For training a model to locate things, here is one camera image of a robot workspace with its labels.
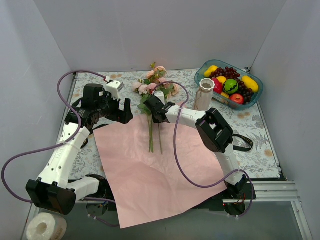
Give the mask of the single pink flower stem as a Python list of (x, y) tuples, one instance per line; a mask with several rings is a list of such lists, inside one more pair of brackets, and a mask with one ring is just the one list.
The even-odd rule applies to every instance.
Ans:
[(150, 64), (151, 73), (147, 74), (147, 79), (151, 83), (160, 85), (157, 90), (151, 88), (150, 93), (156, 91), (163, 93), (164, 101), (168, 100), (170, 97), (173, 97), (179, 93), (180, 87), (173, 83), (172, 80), (167, 79), (167, 70), (163, 66), (156, 66), (156, 63), (153, 62)]

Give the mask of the purple wrapping paper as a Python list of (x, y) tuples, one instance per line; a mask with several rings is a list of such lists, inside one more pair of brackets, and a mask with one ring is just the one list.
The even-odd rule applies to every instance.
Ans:
[[(94, 131), (121, 228), (182, 214), (226, 189), (223, 182), (199, 188), (184, 178), (174, 156), (174, 128), (170, 123), (153, 126), (154, 153), (149, 152), (145, 115)], [(179, 125), (176, 147), (182, 170), (194, 183), (208, 186), (223, 178), (215, 154), (205, 147), (196, 129)]]

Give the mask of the pink artificial flower bouquet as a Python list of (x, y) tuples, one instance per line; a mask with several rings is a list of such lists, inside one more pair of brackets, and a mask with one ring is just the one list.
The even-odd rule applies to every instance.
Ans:
[(148, 132), (149, 132), (149, 145), (148, 151), (150, 153), (154, 153), (154, 141), (153, 141), (153, 118), (151, 111), (146, 107), (145, 102), (151, 97), (151, 93), (153, 92), (154, 87), (156, 86), (149, 79), (139, 79), (131, 84), (131, 90), (134, 93), (140, 95), (141, 99), (138, 105), (138, 109), (140, 110), (141, 114), (145, 114), (147, 117), (148, 123)]

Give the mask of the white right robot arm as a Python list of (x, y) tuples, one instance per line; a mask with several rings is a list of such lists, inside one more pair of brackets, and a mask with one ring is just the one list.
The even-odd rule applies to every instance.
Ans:
[[(151, 112), (154, 123), (174, 124), (173, 152), (176, 164), (183, 177), (198, 188), (212, 188), (224, 182), (227, 195), (237, 199), (245, 192), (249, 177), (239, 168), (234, 154), (234, 132), (220, 112), (215, 108), (207, 111), (192, 110), (178, 106), (172, 102), (164, 104), (157, 96), (150, 96), (144, 103)], [(199, 185), (184, 173), (177, 153), (177, 132), (179, 124), (196, 129), (204, 146), (215, 153), (223, 172), (223, 178), (211, 185)]]

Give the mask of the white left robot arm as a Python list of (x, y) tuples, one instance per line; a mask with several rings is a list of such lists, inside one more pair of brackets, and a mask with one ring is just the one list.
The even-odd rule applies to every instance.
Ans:
[(89, 174), (69, 181), (76, 157), (93, 133), (100, 119), (127, 124), (133, 119), (131, 100), (124, 100), (120, 109), (120, 91), (124, 84), (111, 81), (106, 85), (90, 83), (83, 88), (83, 96), (72, 104), (68, 112), (57, 147), (44, 170), (36, 180), (29, 180), (26, 191), (33, 204), (42, 209), (68, 215), (76, 201), (92, 196), (101, 200), (106, 196), (105, 179)]

